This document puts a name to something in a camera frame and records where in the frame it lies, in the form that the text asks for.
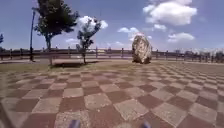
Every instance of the metal fence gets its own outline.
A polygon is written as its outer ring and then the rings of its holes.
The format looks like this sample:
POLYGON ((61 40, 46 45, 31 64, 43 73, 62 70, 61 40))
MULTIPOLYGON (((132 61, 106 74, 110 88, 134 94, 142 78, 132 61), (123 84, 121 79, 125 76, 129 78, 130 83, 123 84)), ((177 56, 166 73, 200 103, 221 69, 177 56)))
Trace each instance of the metal fence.
MULTIPOLYGON (((46 49, 34 50, 33 51, 34 59, 44 59, 48 58, 50 55, 54 59, 79 59, 81 58, 80 52, 76 49, 58 49, 52 48, 51 52, 47 52, 46 49)), ((1 60, 18 60, 18 59, 29 59, 30 51, 19 49, 19 50, 4 50, 0 51, 1 60)), ((162 51, 153 51, 152 59, 157 60, 172 60, 172 61, 193 61, 193 62, 224 62, 224 57, 220 59, 215 56, 210 55, 197 55, 189 53, 175 53, 175 52, 162 52, 162 51)), ((120 50, 115 49, 88 49, 86 52, 86 59, 132 59, 132 51, 125 50, 124 48, 120 50)))

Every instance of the tree trunk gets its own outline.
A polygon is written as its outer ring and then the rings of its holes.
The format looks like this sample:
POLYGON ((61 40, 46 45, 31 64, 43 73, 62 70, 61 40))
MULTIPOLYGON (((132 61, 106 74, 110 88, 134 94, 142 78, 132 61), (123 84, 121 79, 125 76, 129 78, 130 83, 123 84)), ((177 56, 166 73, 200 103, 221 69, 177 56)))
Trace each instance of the tree trunk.
POLYGON ((47 42, 47 53, 49 57, 49 65, 52 67, 52 56, 51 56, 51 39, 46 39, 47 42))
POLYGON ((82 53, 82 57, 83 57, 84 64, 86 64, 86 54, 85 54, 85 52, 82 53))

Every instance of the sky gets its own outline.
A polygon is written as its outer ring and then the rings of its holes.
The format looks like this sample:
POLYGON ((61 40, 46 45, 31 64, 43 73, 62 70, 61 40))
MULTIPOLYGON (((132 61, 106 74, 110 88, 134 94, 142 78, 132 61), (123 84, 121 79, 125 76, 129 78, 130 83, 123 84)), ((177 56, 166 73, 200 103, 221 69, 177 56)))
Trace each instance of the sky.
MULTIPOLYGON (((52 47, 75 48, 77 32, 91 17, 102 20, 91 48, 131 49, 136 34, 160 51, 224 48, 223 0, 64 0, 81 15, 74 32, 55 36, 52 47)), ((0 33, 6 49, 29 48, 32 7, 37 0, 0 0, 0 33)), ((34 49, 46 48, 33 33, 34 49)))

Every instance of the white cloud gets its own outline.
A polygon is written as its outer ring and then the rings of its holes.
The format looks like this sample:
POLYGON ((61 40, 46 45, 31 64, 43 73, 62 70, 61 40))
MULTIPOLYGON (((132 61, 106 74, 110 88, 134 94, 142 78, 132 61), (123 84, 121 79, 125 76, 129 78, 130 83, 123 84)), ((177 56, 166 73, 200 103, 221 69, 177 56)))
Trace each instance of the white cloud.
POLYGON ((65 40, 66 43, 75 42, 75 41, 78 41, 78 39, 69 38, 65 40))
POLYGON ((147 13, 146 22, 164 22, 172 25, 190 24, 192 17, 197 15, 197 8, 190 7, 192 0, 165 1, 154 8, 146 6, 143 12, 147 13))
POLYGON ((134 41, 135 36, 137 34, 140 34, 139 30, 135 27, 131 27, 130 29, 123 27, 123 28, 120 28, 117 32, 127 33, 130 41, 134 41))
POLYGON ((120 45, 120 46, 123 46, 124 45, 123 43, 121 43, 119 41, 115 42, 115 44, 120 45))
POLYGON ((173 0, 174 2, 177 2, 179 4, 182 4, 182 5, 188 5, 190 3, 192 3, 192 0, 173 0))
MULTIPOLYGON (((93 21, 94 18, 89 17, 89 16, 84 16, 84 17, 79 18, 78 23, 79 23, 80 26, 82 26, 82 25, 86 24, 88 22, 88 20, 92 20, 93 21)), ((93 27, 95 25, 96 25, 95 22, 91 22, 91 24, 90 24, 90 26, 92 27, 91 30, 93 29, 93 27)), ((105 29, 107 27, 108 27, 108 23, 105 20, 102 20, 101 21, 101 29, 105 29)))
POLYGON ((144 13, 148 13, 149 11, 153 10, 155 8, 155 5, 148 5, 143 8, 144 13))
POLYGON ((120 28, 117 32, 129 33, 129 29, 126 27, 120 28))
POLYGON ((166 26, 165 25, 161 25, 161 24, 154 24, 154 28, 157 30, 161 30, 161 31, 166 31, 166 26))
POLYGON ((178 43, 178 42, 185 42, 185 41, 192 41, 195 39, 194 36, 192 36, 189 33, 177 33, 177 34, 172 34, 168 36, 168 42, 170 43, 178 43))
POLYGON ((149 39, 152 39, 152 36, 148 36, 149 39))
POLYGON ((76 46, 76 44, 79 44, 79 40, 78 39, 74 39, 74 38, 69 38, 66 39, 65 42, 69 45, 69 46, 76 46))
POLYGON ((107 28, 107 27, 108 27, 107 22, 106 22, 105 20, 102 20, 102 21, 101 21, 101 28, 102 28, 102 29, 105 29, 105 28, 107 28))

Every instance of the ground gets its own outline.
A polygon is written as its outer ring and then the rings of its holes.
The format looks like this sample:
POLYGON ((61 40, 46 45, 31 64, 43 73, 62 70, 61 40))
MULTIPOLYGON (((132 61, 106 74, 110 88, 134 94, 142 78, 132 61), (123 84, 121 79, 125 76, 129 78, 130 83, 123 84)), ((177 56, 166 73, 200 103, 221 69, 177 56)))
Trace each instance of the ground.
POLYGON ((0 117, 16 128, 68 128, 71 120, 82 128, 224 127, 224 65, 19 65, 0 65, 0 117))

